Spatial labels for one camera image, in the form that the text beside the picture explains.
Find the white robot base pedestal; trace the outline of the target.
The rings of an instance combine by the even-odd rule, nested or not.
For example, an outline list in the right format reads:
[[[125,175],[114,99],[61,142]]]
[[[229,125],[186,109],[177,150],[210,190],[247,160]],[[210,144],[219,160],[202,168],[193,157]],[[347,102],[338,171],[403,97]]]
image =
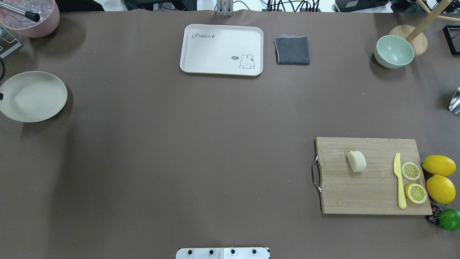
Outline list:
[[[176,259],[270,259],[270,249],[265,247],[197,247],[182,248]]]

